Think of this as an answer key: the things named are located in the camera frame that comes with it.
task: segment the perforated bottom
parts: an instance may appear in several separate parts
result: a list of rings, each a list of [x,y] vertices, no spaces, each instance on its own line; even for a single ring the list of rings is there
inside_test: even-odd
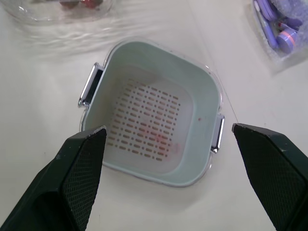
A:
[[[113,103],[105,158],[151,171],[174,169],[182,158],[192,112],[189,95],[177,85],[129,78]]]

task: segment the red stain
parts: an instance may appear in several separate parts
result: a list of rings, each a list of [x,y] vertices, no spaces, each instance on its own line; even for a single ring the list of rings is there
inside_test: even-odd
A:
[[[153,142],[154,145],[155,145],[154,150],[156,151],[156,153],[163,154],[163,156],[166,157],[167,161],[169,161],[170,158],[172,158],[173,154],[179,154],[180,153],[180,144],[179,143],[173,143],[169,140],[166,140],[165,138],[163,138],[163,136],[166,137],[166,135],[164,135],[160,132],[157,132],[157,130],[155,130],[155,129],[151,129],[151,128],[148,128],[148,127],[145,127],[145,126],[140,126],[140,128],[143,130],[143,131],[140,132],[143,135],[143,138],[145,140],[147,140],[149,143]]]

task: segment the white plastic container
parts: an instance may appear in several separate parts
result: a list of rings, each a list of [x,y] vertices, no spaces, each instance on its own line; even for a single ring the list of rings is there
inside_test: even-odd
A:
[[[27,24],[91,21],[104,16],[113,0],[0,0],[6,11]]]
[[[138,178],[189,186],[220,146],[215,76],[148,41],[121,42],[95,64],[78,105],[86,107],[81,130],[108,129],[103,164]]]

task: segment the red food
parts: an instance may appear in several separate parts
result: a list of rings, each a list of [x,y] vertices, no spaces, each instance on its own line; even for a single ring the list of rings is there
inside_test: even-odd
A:
[[[61,1],[60,4],[68,9],[73,9],[75,6],[77,6],[79,1]]]
[[[95,7],[101,5],[103,0],[83,0],[84,3],[88,8],[94,9]]]

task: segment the white table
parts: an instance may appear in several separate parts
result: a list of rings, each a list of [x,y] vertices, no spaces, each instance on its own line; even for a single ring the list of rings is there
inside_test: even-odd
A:
[[[245,19],[248,3],[166,0],[162,9],[151,0],[127,0],[115,10],[112,30],[99,21],[72,26],[69,36],[56,26],[26,33],[1,9],[0,223],[78,132],[77,100],[93,63],[103,62],[113,42],[141,35],[208,65],[220,78],[222,147],[205,177],[185,189],[103,167],[87,230],[275,230],[250,186],[231,127],[241,122],[276,130],[308,154],[308,66],[272,71]]]

